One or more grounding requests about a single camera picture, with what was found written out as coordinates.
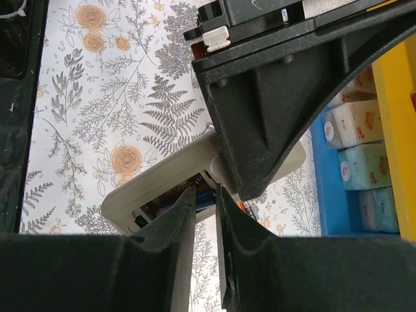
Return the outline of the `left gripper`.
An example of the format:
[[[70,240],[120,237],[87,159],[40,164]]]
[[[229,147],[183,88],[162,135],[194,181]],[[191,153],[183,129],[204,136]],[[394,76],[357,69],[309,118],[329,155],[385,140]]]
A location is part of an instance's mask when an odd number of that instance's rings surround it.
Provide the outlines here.
[[[414,1],[211,1],[183,33],[238,191],[260,196],[323,108],[415,33]]]

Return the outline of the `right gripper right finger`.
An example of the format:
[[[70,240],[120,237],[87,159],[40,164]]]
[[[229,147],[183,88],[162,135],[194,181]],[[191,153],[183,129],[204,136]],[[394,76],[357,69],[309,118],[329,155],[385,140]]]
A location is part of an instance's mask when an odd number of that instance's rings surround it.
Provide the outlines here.
[[[216,190],[222,308],[414,311],[415,247],[398,238],[279,237]]]

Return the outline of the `purple blue battery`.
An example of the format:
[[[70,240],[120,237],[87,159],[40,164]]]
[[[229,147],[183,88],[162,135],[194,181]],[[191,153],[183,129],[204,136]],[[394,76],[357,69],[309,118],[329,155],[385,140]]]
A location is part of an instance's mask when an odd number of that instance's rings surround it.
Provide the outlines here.
[[[202,211],[208,208],[208,206],[214,205],[215,201],[216,201],[216,190],[214,190],[213,188],[205,192],[197,193],[196,211],[197,212]]]

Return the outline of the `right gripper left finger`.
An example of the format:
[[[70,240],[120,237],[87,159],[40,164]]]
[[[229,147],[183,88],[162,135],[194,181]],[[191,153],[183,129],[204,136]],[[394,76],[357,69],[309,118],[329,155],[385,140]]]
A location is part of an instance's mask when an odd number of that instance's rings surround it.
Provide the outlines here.
[[[186,311],[190,187],[133,235],[1,235],[2,311]]]

